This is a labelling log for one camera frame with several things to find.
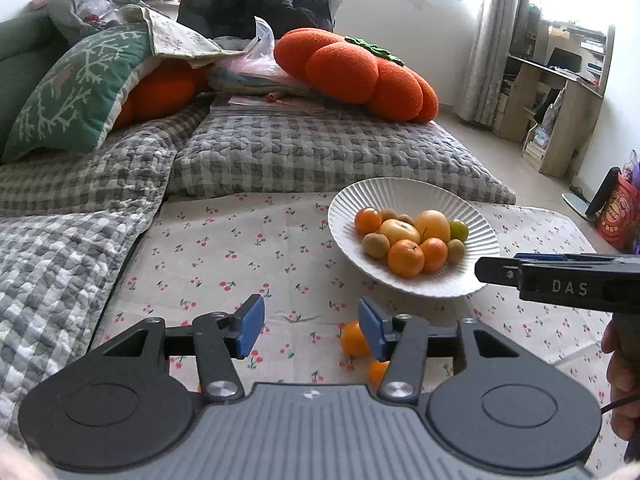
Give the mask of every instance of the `finger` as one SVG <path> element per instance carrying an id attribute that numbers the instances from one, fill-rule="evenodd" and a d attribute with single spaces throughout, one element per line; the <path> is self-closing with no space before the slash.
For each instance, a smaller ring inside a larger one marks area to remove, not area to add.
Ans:
<path id="1" fill-rule="evenodd" d="M 620 399 L 625 399 L 625 397 L 637 395 L 640 393 L 640 390 L 636 389 L 631 392 L 623 392 L 619 388 L 612 386 L 611 387 L 611 402 L 616 402 Z M 640 418 L 640 400 L 636 400 L 635 402 L 630 402 L 625 404 L 624 406 L 620 406 L 613 410 L 614 413 L 619 413 L 628 418 Z"/>
<path id="2" fill-rule="evenodd" d="M 616 328 L 613 326 L 613 321 L 609 321 L 609 324 L 604 329 L 600 348 L 605 354 L 610 354 L 611 352 L 620 349 L 620 345 L 618 344 L 618 334 L 616 333 Z"/>
<path id="3" fill-rule="evenodd" d="M 607 367 L 607 381 L 623 392 L 628 392 L 634 387 L 634 375 L 629 364 L 620 355 L 613 352 Z"/>
<path id="4" fill-rule="evenodd" d="M 635 421 L 628 418 L 621 413 L 613 413 L 611 417 L 611 429 L 613 433 L 619 436 L 622 440 L 629 440 L 636 428 Z"/>

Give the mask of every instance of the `floor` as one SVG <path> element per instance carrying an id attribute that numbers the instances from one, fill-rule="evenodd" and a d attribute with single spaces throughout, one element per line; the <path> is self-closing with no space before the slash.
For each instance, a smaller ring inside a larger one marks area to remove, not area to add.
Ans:
<path id="1" fill-rule="evenodd" d="M 441 112 L 435 121 L 462 142 L 493 176 L 514 190 L 519 206 L 550 209 L 568 216 L 596 252 L 617 253 L 587 221 L 580 218 L 562 200 L 562 193 L 569 191 L 569 183 L 534 170 L 520 158 L 519 144 L 499 139 L 487 130 L 463 123 L 448 110 Z"/>

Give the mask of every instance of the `green sofa backrest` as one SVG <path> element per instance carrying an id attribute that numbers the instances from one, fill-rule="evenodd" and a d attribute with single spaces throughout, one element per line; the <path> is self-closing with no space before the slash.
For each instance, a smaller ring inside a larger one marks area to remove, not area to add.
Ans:
<path id="1" fill-rule="evenodd" d="M 0 23 L 0 154 L 29 95 L 68 48 L 46 10 Z"/>

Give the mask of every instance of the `pillow with branch pattern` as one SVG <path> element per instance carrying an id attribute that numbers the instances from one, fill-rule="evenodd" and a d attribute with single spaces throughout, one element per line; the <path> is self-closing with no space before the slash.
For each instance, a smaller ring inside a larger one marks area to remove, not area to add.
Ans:
<path id="1" fill-rule="evenodd" d="M 159 64 L 146 23 L 118 25 L 76 43 L 22 107 L 2 152 L 12 162 L 35 148 L 99 148 L 129 91 Z"/>

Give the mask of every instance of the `metal screw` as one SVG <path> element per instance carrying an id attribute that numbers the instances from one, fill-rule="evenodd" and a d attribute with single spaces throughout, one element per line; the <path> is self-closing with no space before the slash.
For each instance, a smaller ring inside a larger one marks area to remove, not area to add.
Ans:
<path id="1" fill-rule="evenodd" d="M 238 386 L 230 381 L 213 381 L 207 385 L 207 393 L 213 397 L 231 397 L 238 393 Z"/>
<path id="2" fill-rule="evenodd" d="M 314 400 L 316 397 L 320 397 L 322 395 L 318 390 L 305 390 L 302 392 L 302 395 L 310 400 Z"/>
<path id="3" fill-rule="evenodd" d="M 414 387 L 404 381 L 392 381 L 383 386 L 383 391 L 389 397 L 405 399 L 414 394 Z"/>

